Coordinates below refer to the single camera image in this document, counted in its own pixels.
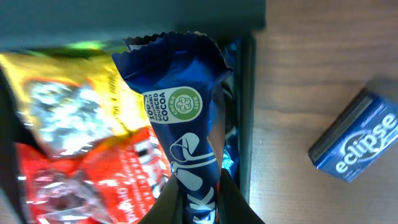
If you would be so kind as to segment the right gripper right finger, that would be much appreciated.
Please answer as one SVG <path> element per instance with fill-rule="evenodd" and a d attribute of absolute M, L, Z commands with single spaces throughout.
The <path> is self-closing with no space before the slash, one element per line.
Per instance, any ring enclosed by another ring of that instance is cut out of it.
<path fill-rule="evenodd" d="M 221 170 L 218 213 L 221 224 L 264 224 L 244 199 L 226 169 Z"/>

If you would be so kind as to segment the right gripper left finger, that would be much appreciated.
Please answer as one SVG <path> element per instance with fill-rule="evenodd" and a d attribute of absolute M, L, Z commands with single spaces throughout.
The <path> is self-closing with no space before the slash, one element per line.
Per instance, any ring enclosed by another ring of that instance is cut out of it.
<path fill-rule="evenodd" d="M 182 224 L 183 199 L 178 190 L 176 177 L 171 177 L 159 198 L 139 224 Z"/>

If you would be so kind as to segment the red Hacks candy bag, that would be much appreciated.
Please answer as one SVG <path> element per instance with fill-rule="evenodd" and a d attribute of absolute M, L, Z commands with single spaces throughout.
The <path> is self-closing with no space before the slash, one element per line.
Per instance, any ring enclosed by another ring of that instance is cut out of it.
<path fill-rule="evenodd" d="M 49 159 L 22 143 L 16 151 L 29 223 L 139 223 L 171 175 L 150 126 L 73 159 Z"/>

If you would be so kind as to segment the purple Dairy Milk bar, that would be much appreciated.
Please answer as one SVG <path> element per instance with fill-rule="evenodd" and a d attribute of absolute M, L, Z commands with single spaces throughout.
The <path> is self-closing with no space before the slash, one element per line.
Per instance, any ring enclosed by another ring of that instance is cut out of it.
<path fill-rule="evenodd" d="M 212 224 L 225 140 L 222 82 L 232 69 L 213 40 L 197 32 L 128 37 L 124 43 L 127 50 L 113 54 L 113 61 L 144 98 L 185 199 L 185 221 Z"/>

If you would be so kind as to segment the yellow Hacks candy bag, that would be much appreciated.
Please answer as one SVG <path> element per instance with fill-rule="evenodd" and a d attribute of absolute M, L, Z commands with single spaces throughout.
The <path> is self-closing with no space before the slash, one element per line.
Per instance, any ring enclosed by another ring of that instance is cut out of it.
<path fill-rule="evenodd" d="M 90 58 L 1 54 L 17 114 L 45 153 L 75 157 L 97 142 L 150 124 L 142 95 L 121 78 L 110 55 Z"/>

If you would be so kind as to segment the blue Oreo cookie pack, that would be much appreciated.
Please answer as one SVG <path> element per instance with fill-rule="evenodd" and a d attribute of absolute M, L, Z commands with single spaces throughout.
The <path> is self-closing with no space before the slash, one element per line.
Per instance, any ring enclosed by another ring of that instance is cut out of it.
<path fill-rule="evenodd" d="M 239 185 L 239 144 L 238 144 L 238 112 L 236 106 L 236 70 L 238 50 L 241 39 L 219 40 L 218 46 L 232 74 L 222 81 L 225 102 L 225 141 L 222 168 L 226 169 L 234 183 Z"/>

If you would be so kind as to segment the blue Eclipse mint box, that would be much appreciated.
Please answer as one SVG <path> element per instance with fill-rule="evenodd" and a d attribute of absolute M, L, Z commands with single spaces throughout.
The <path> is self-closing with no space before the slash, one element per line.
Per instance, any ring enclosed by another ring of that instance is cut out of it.
<path fill-rule="evenodd" d="M 361 90 L 308 150 L 313 165 L 352 182 L 397 141 L 397 101 Z"/>

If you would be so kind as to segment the Haribo gummy worms bag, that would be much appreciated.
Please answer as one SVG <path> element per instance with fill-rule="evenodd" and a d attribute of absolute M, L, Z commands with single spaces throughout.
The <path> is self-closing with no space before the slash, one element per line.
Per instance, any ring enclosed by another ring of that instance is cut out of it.
<path fill-rule="evenodd" d="M 38 57 L 70 57 L 70 58 L 90 58 L 95 56 L 107 55 L 114 52 L 123 52 L 127 48 L 123 41 L 100 41 L 91 40 L 74 42 L 71 44 L 56 47 L 36 48 L 24 50 L 25 54 Z"/>

